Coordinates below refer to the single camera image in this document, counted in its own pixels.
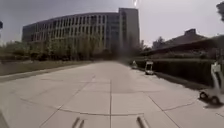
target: shrub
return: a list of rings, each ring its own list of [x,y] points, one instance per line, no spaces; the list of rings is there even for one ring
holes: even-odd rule
[[[211,77],[212,60],[200,59],[163,59],[152,60],[153,70],[183,78],[196,83],[211,86],[213,84]],[[139,68],[144,68],[146,61],[136,62]]]

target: paving slab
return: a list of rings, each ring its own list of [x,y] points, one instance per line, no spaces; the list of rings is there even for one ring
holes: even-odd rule
[[[181,128],[223,128],[224,118],[201,108],[198,104],[166,111]]]
[[[164,112],[145,113],[144,118],[149,128],[178,128]]]
[[[138,115],[112,116],[111,128],[140,128],[137,117]]]
[[[19,89],[14,93],[22,99],[30,99],[49,89],[57,87],[56,82],[40,80],[38,83],[28,85],[26,88]]]
[[[10,128],[39,128],[56,109],[24,103],[17,110],[17,114],[9,121]]]
[[[82,91],[90,92],[110,92],[110,84],[108,83],[88,83]]]
[[[141,114],[161,111],[143,93],[112,94],[112,114]]]
[[[73,128],[77,118],[84,120],[83,128],[110,128],[110,117],[66,111],[56,112],[41,128]]]
[[[78,92],[74,86],[58,87],[29,99],[29,101],[59,109]]]
[[[102,62],[0,83],[0,111],[10,128],[224,126],[224,107],[199,101],[198,92],[116,62]]]
[[[110,114],[110,94],[105,92],[79,92],[61,109],[89,114]]]
[[[196,99],[183,94],[181,90],[165,90],[148,93],[149,97],[162,109],[173,109],[194,103]]]

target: paved plaza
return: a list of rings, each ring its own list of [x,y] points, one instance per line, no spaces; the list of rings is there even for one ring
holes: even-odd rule
[[[224,107],[117,62],[0,83],[0,110],[10,128],[224,128]]]

